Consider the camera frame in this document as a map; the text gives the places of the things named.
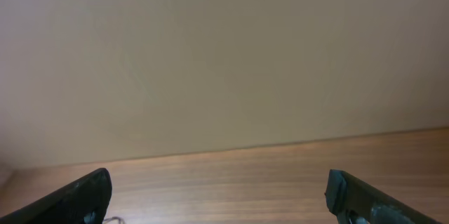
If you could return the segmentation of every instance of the wood grain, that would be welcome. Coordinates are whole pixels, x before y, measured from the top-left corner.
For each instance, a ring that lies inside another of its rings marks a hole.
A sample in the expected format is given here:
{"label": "wood grain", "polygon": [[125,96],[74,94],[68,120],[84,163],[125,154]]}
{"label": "wood grain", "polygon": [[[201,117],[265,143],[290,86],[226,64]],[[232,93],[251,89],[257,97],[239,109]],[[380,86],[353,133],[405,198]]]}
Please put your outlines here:
{"label": "wood grain", "polygon": [[448,222],[448,153],[449,129],[438,129],[28,169],[9,180],[0,215],[106,167],[114,188],[107,216],[128,224],[336,223],[323,193],[329,169],[343,169]]}

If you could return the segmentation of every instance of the wall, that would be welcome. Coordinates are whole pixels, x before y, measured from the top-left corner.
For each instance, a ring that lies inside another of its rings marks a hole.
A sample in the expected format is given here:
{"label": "wall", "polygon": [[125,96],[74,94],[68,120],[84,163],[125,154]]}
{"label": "wall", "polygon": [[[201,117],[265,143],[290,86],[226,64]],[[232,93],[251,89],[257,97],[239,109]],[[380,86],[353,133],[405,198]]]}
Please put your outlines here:
{"label": "wall", "polygon": [[449,124],[448,0],[0,0],[0,158]]}

